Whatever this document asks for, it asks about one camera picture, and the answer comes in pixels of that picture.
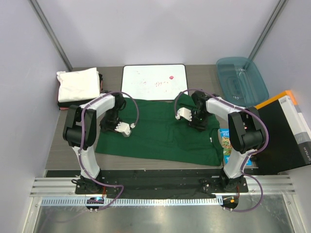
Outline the white board mat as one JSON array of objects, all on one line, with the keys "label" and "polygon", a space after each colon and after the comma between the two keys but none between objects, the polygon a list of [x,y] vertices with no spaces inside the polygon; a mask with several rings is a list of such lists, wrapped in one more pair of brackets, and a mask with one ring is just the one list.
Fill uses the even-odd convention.
[{"label": "white board mat", "polygon": [[127,65],[123,67],[121,91],[139,100],[173,100],[188,89],[184,64]]}]

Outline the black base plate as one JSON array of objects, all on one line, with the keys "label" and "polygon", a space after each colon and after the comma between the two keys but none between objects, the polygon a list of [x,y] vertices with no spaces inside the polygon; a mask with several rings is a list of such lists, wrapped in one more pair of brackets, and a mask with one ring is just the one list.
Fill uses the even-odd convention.
[{"label": "black base plate", "polygon": [[[106,186],[98,194],[114,197],[120,192],[121,184],[124,186],[122,198],[172,199],[185,195],[229,193],[221,187],[220,173],[220,169],[103,170],[102,183]],[[75,185],[72,180],[79,178],[80,172],[49,170],[46,176],[68,178],[69,183]],[[233,192],[248,192],[245,178]]]}]

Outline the teal plastic bin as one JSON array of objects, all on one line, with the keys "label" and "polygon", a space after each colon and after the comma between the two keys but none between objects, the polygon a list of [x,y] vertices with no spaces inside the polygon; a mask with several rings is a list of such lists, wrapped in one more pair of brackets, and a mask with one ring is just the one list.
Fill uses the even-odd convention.
[{"label": "teal plastic bin", "polygon": [[269,93],[255,63],[245,57],[226,57],[216,62],[225,100],[252,107],[269,99]]}]

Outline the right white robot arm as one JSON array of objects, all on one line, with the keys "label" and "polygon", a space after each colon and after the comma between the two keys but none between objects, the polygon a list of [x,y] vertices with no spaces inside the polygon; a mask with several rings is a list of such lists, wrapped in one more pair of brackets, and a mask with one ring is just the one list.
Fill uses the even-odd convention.
[{"label": "right white robot arm", "polygon": [[199,90],[196,90],[191,98],[196,106],[190,111],[191,127],[200,131],[205,130],[207,118],[211,115],[217,115],[228,122],[232,150],[229,161],[221,170],[219,185],[222,190],[233,192],[243,178],[242,172],[250,154],[265,144],[266,128],[260,122],[255,107],[236,106]]}]

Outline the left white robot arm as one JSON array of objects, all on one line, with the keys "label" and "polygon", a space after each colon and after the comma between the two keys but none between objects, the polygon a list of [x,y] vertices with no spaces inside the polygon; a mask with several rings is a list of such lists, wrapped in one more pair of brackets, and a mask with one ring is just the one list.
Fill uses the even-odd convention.
[{"label": "left white robot arm", "polygon": [[131,134],[130,125],[119,118],[119,111],[126,106],[121,93],[105,92],[97,98],[69,107],[63,129],[63,139],[74,150],[80,165],[80,177],[73,179],[77,194],[97,194],[103,189],[101,169],[95,158],[94,143],[97,137],[97,119],[102,132]]}]

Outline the colourful picture book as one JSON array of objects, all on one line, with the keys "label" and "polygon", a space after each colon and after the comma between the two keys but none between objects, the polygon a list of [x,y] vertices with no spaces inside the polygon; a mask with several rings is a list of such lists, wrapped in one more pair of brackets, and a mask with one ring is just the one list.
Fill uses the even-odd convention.
[{"label": "colourful picture book", "polygon": [[220,143],[223,147],[224,164],[227,164],[231,155],[232,146],[229,139],[229,129],[219,129]]}]

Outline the aluminium rail frame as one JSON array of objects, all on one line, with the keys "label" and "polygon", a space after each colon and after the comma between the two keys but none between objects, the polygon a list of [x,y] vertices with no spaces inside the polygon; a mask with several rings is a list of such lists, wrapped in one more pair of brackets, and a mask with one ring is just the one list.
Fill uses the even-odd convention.
[{"label": "aluminium rail frame", "polygon": [[208,170],[108,170],[112,186],[76,191],[71,171],[36,178],[25,233],[304,233],[288,175],[243,178],[226,192]]}]

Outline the green polo t shirt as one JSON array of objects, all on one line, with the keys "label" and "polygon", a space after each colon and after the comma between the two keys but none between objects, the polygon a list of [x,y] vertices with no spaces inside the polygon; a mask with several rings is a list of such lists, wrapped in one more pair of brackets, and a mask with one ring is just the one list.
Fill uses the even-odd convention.
[{"label": "green polo t shirt", "polygon": [[174,108],[195,108],[192,98],[181,95],[173,102],[126,99],[126,107],[119,112],[123,122],[138,123],[129,137],[121,133],[101,132],[96,153],[123,157],[157,159],[220,166],[223,147],[218,138],[220,124],[209,116],[204,131],[189,126],[186,120],[176,120]]}]

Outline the black orange file box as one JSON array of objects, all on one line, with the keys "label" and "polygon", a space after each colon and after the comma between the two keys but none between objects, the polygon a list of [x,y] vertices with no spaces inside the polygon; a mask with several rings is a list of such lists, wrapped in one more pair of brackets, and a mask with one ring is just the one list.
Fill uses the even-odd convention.
[{"label": "black orange file box", "polygon": [[311,130],[290,90],[256,106],[269,133],[267,147],[255,155],[260,175],[311,164]]}]

